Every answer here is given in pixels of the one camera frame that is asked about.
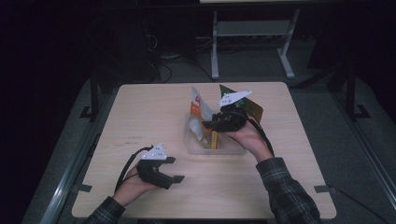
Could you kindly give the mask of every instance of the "white tag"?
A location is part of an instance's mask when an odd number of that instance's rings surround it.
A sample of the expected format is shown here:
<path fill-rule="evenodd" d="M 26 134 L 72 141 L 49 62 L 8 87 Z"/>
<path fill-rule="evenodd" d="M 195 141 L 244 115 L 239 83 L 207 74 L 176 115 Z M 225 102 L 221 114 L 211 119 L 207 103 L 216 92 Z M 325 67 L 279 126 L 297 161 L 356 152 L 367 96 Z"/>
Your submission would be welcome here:
<path fill-rule="evenodd" d="M 144 154 L 142 156 L 142 160 L 165 161 L 166 153 L 163 150 L 163 144 L 160 143 L 159 145 L 148 151 L 146 154 Z"/>
<path fill-rule="evenodd" d="M 238 100 L 247 97 L 249 94 L 251 94 L 252 91 L 238 91 L 238 92 L 233 92 L 233 93 L 226 93 L 224 96 L 221 98 L 221 100 L 218 103 L 218 106 L 225 106 L 225 105 L 231 105 Z"/>

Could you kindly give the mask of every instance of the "sleeve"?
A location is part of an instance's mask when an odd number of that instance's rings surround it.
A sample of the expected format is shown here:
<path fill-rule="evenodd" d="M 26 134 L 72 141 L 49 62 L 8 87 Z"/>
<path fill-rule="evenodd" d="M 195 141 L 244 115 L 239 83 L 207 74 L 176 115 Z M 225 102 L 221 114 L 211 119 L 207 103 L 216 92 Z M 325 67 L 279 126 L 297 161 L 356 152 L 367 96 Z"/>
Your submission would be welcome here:
<path fill-rule="evenodd" d="M 84 224 L 116 224 L 125 208 L 113 198 L 107 197 L 98 208 L 84 221 Z"/>
<path fill-rule="evenodd" d="M 256 168 L 268 191 L 277 223 L 322 223 L 315 202 L 291 177 L 282 158 L 261 161 Z"/>

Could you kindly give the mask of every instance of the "orange label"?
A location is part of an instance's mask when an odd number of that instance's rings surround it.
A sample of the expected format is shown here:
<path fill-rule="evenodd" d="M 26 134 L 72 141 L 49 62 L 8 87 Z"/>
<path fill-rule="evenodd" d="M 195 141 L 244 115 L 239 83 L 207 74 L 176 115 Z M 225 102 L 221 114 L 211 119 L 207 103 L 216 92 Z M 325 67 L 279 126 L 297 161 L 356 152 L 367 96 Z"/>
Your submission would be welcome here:
<path fill-rule="evenodd" d="M 191 113 L 195 116 L 197 116 L 198 118 L 201 117 L 201 113 L 199 110 L 199 106 L 195 105 L 194 103 L 191 103 Z"/>

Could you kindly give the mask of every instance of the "cable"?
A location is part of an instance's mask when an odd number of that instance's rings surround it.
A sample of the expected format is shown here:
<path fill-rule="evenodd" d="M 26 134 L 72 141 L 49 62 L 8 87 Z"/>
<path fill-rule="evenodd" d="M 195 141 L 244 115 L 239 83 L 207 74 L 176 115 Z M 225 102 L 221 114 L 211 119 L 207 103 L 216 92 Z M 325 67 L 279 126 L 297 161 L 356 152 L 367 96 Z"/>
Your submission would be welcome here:
<path fill-rule="evenodd" d="M 182 54 L 174 54 L 170 56 L 161 56 L 161 59 L 166 60 L 166 61 L 172 61 L 174 59 L 181 58 L 183 55 Z"/>
<path fill-rule="evenodd" d="M 377 212 L 375 212 L 373 209 L 369 208 L 367 205 L 359 202 L 357 199 L 353 198 L 352 196 L 350 196 L 349 194 L 347 194 L 346 192 L 332 186 L 332 185 L 327 185 L 330 189 L 333 189 L 336 193 L 341 193 L 342 195 L 346 196 L 350 201 L 360 205 L 361 207 L 363 207 L 364 209 L 366 209 L 367 211 L 369 211 L 371 214 L 373 214 L 374 216 L 376 216 L 378 219 L 380 219 L 382 222 L 388 223 L 383 217 L 381 217 Z"/>
<path fill-rule="evenodd" d="M 125 180 L 127 180 L 127 179 L 129 179 L 129 178 L 132 178 L 132 177 L 134 177 L 134 176 L 136 176 L 136 175 L 137 175 L 137 173 L 134 174 L 134 175 L 130 175 L 130 176 L 126 177 L 125 179 L 122 180 L 122 182 L 124 182 Z"/>
<path fill-rule="evenodd" d="M 253 119 L 248 119 L 248 121 L 256 128 L 257 131 L 259 131 L 260 135 L 262 136 L 262 140 L 264 140 L 265 145 L 267 145 L 268 149 L 270 150 L 271 154 L 275 156 L 274 150 L 272 148 L 270 140 L 267 138 L 267 135 L 264 132 L 264 129 L 259 123 L 256 123 Z"/>
<path fill-rule="evenodd" d="M 201 40 L 201 39 L 208 39 L 208 41 L 206 41 L 204 44 L 201 44 L 199 46 L 197 46 L 197 50 L 202 49 L 202 48 L 207 48 L 207 46 L 210 46 L 210 44 L 212 43 L 212 38 L 209 36 L 204 36 L 204 37 L 196 37 L 197 40 Z"/>
<path fill-rule="evenodd" d="M 169 77 L 168 77 L 165 81 L 163 81 L 163 79 L 161 78 L 161 73 L 159 73 L 158 79 L 160 80 L 160 83 L 166 83 L 166 82 L 168 82 L 168 81 L 171 79 L 172 75 L 173 75 L 172 69 L 171 69 L 170 67 L 166 66 L 166 65 L 163 64 L 163 63 L 159 63 L 158 65 L 159 65 L 159 66 L 163 66 L 163 67 L 165 67 L 165 68 L 167 68 L 167 69 L 169 70 Z"/>
<path fill-rule="evenodd" d="M 153 52 L 153 51 L 157 48 L 158 39 L 157 39 L 157 37 L 155 37 L 155 35 L 146 35 L 146 37 L 150 37 L 150 38 L 153 38 L 153 39 L 154 39 L 154 46 L 153 46 L 151 49 L 148 48 L 148 51 Z"/>
<path fill-rule="evenodd" d="M 143 148 L 140 148 L 139 150 L 137 150 L 136 153 L 132 154 L 131 158 L 129 158 L 129 160 L 126 162 L 124 168 L 122 169 L 122 172 L 120 174 L 119 180 L 117 181 L 116 188 L 114 189 L 114 192 L 116 192 L 117 189 L 119 189 L 119 187 L 121 186 L 123 178 L 125 177 L 125 174 L 128 171 L 129 166 L 134 161 L 134 158 L 136 158 L 137 154 L 139 154 L 140 152 L 145 151 L 145 150 L 149 151 L 152 148 L 153 148 L 153 146 L 143 147 Z"/>

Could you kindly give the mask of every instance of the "person's right hand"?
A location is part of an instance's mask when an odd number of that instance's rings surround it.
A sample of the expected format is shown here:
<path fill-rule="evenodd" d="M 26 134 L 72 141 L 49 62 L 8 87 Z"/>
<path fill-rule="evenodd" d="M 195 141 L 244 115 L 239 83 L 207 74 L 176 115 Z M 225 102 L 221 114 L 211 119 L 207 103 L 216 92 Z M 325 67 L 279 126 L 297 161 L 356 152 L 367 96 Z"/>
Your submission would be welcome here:
<path fill-rule="evenodd" d="M 137 174 L 136 166 L 137 164 L 128 171 L 122 184 L 113 195 L 113 199 L 122 206 L 126 206 L 135 201 L 147 191 L 159 189 L 159 187 L 155 185 L 144 182 Z"/>
<path fill-rule="evenodd" d="M 239 143 L 244 149 L 248 150 L 256 158 L 257 162 L 264 161 L 274 156 L 265 145 L 259 132 L 247 121 L 244 127 L 236 132 L 225 133 Z"/>

